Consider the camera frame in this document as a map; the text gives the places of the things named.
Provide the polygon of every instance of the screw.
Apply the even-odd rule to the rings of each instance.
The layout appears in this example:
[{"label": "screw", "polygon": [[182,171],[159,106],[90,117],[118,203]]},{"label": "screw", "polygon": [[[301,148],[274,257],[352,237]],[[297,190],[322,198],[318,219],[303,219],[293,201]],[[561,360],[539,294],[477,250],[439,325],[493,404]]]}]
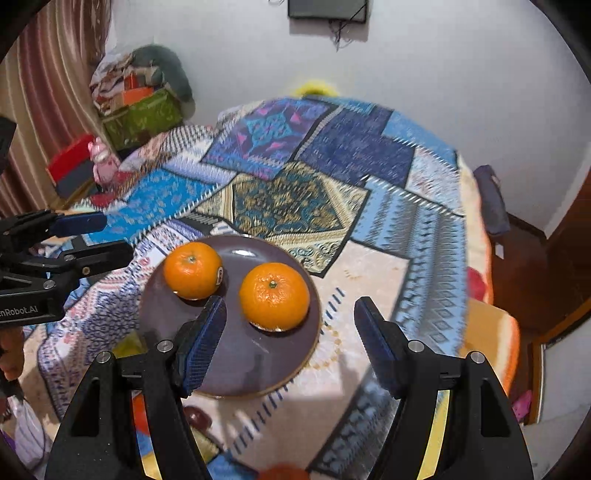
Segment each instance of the screw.
[{"label": "screw", "polygon": [[408,348],[410,348],[413,352],[416,353],[420,353],[423,350],[425,350],[425,346],[423,345],[423,343],[419,342],[418,340],[411,340],[408,343]]},{"label": "screw", "polygon": [[173,349],[174,344],[172,343],[172,341],[170,340],[162,340],[157,346],[156,348],[158,349],[159,352],[162,353],[166,353],[169,352]]},{"label": "screw", "polygon": [[100,364],[105,364],[107,363],[111,358],[111,352],[101,352],[96,356],[96,361]]},{"label": "screw", "polygon": [[480,352],[472,352],[470,354],[470,360],[472,360],[476,364],[483,364],[484,360],[486,360],[486,357],[484,356],[484,354]]}]

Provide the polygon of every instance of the blue cloth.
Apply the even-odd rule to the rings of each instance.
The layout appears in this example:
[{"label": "blue cloth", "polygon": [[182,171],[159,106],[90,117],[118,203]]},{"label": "blue cloth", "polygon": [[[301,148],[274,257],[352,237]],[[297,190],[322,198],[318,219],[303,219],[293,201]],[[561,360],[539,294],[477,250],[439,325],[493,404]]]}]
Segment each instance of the blue cloth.
[{"label": "blue cloth", "polygon": [[285,249],[323,277],[348,239],[367,191],[289,162],[275,179],[236,177],[202,202],[197,213],[224,218],[239,232]]},{"label": "blue cloth", "polygon": [[293,98],[264,102],[217,140],[203,161],[272,180],[331,109],[324,102]]},{"label": "blue cloth", "polygon": [[466,310],[465,225],[461,216],[376,177],[351,238],[410,260],[391,320],[408,338],[456,355]]},{"label": "blue cloth", "polygon": [[257,472],[232,459],[229,453],[215,457],[207,464],[213,480],[255,480]]},{"label": "blue cloth", "polygon": [[456,151],[452,147],[400,112],[392,113],[386,128],[384,128],[384,135],[411,145],[420,145],[445,160],[452,167],[457,167]]},{"label": "blue cloth", "polygon": [[367,116],[344,109],[298,159],[353,185],[359,184],[367,175],[376,175],[404,187],[414,147],[382,136],[391,113],[391,110],[378,106]]},{"label": "blue cloth", "polygon": [[163,168],[175,175],[220,185],[228,184],[236,176],[235,171],[209,165],[202,161],[195,161],[191,149],[171,158],[164,164]]},{"label": "blue cloth", "polygon": [[139,430],[135,431],[135,436],[138,439],[139,456],[143,457],[154,451],[152,447],[152,438]]},{"label": "blue cloth", "polygon": [[306,98],[312,98],[315,100],[322,100],[323,102],[332,103],[334,105],[342,106],[348,110],[361,113],[363,115],[369,115],[371,110],[374,109],[373,103],[361,102],[360,100],[354,100],[352,98],[344,97],[325,97],[321,95],[308,95]]},{"label": "blue cloth", "polygon": [[146,229],[204,199],[217,187],[166,170],[153,171],[139,181],[125,206],[106,214],[107,226],[102,232],[85,235],[87,243],[101,244],[121,239],[137,243]]}]

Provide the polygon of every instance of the patterned tablecloth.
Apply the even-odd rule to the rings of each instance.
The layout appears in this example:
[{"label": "patterned tablecloth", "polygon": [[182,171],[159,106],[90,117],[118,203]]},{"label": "patterned tablecloth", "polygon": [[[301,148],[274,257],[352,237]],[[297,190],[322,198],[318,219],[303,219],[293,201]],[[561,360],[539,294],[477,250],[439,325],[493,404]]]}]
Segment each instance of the patterned tablecloth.
[{"label": "patterned tablecloth", "polygon": [[[407,337],[465,352],[469,267],[490,299],[489,245],[469,169],[397,111],[318,97],[233,109],[215,128],[180,127],[135,156],[142,175],[128,190],[79,206],[103,207],[107,228],[64,245],[126,238],[137,245],[133,262],[84,282],[61,322],[27,331],[21,381],[49,433],[95,355],[137,328],[143,286],[166,254],[203,235],[247,233],[284,248],[313,276],[322,334],[304,369],[265,397],[187,400],[212,417],[208,433],[226,451],[209,464],[212,475],[255,478],[287,462],[312,478],[366,478],[397,402],[376,382],[353,304],[371,296]],[[516,334],[510,320],[498,325],[488,351],[507,383]],[[470,344],[480,344],[478,334]],[[426,461],[423,474],[433,465]]]}]

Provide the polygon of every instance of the curtain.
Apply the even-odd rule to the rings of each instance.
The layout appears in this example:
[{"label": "curtain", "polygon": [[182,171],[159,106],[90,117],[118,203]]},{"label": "curtain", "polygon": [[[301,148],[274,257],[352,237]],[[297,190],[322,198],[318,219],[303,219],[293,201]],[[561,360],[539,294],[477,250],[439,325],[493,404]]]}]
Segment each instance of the curtain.
[{"label": "curtain", "polygon": [[17,123],[0,215],[46,208],[57,197],[52,157],[85,133],[103,135],[88,85],[110,19],[111,0],[51,0],[0,64],[0,114]]}]

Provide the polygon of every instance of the orange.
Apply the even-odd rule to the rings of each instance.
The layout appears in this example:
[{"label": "orange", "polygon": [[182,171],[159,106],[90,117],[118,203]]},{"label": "orange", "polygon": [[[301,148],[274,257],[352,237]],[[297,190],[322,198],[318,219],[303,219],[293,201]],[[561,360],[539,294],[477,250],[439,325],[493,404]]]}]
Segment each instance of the orange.
[{"label": "orange", "polygon": [[265,263],[250,270],[239,295],[246,319],[272,332],[297,327],[310,307],[308,285],[296,270],[283,263]]},{"label": "orange", "polygon": [[310,476],[305,470],[282,464],[262,472],[257,480],[310,480]]},{"label": "orange", "polygon": [[222,259],[204,243],[181,245],[164,260],[164,279],[182,299],[205,299],[222,283]]}]

